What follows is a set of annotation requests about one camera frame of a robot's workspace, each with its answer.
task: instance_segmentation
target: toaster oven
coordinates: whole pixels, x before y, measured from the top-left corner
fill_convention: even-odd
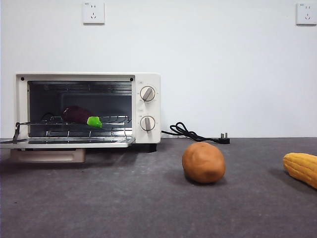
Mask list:
[[[66,107],[88,109],[102,127],[64,121]],[[26,162],[83,162],[85,148],[160,142],[160,75],[155,73],[18,73],[16,128],[1,148]]]

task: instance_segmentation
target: wall outlet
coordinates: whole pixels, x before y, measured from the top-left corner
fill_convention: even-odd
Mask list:
[[[297,25],[317,24],[317,3],[298,3],[296,9]]]
[[[84,24],[105,23],[105,3],[102,1],[85,1],[83,4]]]

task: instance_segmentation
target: corn cob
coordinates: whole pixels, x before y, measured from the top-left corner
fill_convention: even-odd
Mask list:
[[[289,175],[317,188],[317,156],[304,153],[289,153],[283,158]]]

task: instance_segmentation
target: gray floor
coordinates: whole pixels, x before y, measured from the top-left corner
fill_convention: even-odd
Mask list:
[[[158,151],[90,150],[86,163],[12,165],[1,172],[1,238],[317,237],[317,190],[288,176],[289,152],[317,138],[232,139],[219,182],[184,177],[189,139]]]

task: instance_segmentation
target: black power cord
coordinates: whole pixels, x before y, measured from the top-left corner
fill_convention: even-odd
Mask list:
[[[172,131],[174,131],[175,133],[163,131],[163,130],[162,130],[162,133],[169,134],[169,135],[184,135],[184,136],[189,137],[189,138],[191,138],[195,141],[198,141],[198,142],[210,140],[210,141],[213,141],[213,142],[216,142],[219,144],[230,144],[230,138],[228,138],[227,133],[225,135],[221,134],[221,137],[218,139],[205,138],[205,137],[197,135],[194,131],[188,131],[188,129],[186,128],[186,126],[182,122],[178,122],[178,123],[176,123],[176,125],[171,125],[169,128]]]

